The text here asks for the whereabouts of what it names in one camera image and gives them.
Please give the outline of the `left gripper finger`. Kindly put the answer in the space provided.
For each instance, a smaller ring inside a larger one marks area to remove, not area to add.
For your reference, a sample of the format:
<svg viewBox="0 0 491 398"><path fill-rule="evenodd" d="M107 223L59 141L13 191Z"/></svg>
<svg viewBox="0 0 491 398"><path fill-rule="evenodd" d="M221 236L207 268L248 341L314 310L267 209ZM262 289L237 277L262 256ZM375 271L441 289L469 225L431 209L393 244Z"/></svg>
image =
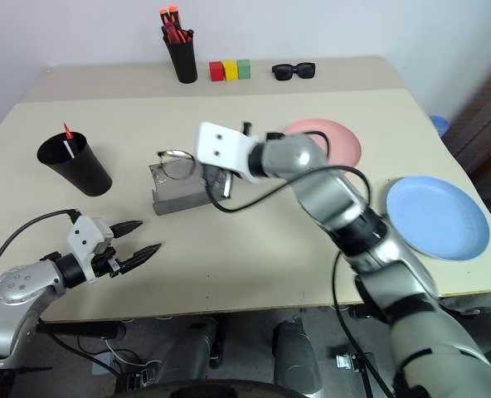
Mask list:
<svg viewBox="0 0 491 398"><path fill-rule="evenodd" d="M127 235L139 228L143 224L143 221L124 221L114 224L110 227L113 237L118 239L124 235Z"/></svg>
<svg viewBox="0 0 491 398"><path fill-rule="evenodd" d="M119 272L127 274L128 272L138 268L140 265L148 261L162 247L162 243L149 245L141 250L136 251L130 258L119 262Z"/></svg>

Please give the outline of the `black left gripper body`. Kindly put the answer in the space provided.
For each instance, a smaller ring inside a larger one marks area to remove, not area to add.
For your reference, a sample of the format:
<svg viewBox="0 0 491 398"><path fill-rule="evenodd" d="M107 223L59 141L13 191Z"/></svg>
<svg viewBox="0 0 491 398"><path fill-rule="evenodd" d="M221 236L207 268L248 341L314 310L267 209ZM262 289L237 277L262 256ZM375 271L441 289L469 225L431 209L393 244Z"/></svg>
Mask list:
<svg viewBox="0 0 491 398"><path fill-rule="evenodd" d="M108 245L105 250L95 255L91 260L91 268L96 278L108 275L114 278L120 274L119 262L114 258L116 250L113 246Z"/></svg>

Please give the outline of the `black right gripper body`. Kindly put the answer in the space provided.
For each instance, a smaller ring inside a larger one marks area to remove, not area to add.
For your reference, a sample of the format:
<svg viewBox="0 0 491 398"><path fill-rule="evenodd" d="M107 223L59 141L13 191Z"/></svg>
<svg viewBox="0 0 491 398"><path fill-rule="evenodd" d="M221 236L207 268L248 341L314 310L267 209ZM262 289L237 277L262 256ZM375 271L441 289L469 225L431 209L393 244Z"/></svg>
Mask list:
<svg viewBox="0 0 491 398"><path fill-rule="evenodd" d="M212 192L216 199L231 199L234 175L226 169L218 169L213 180Z"/></svg>

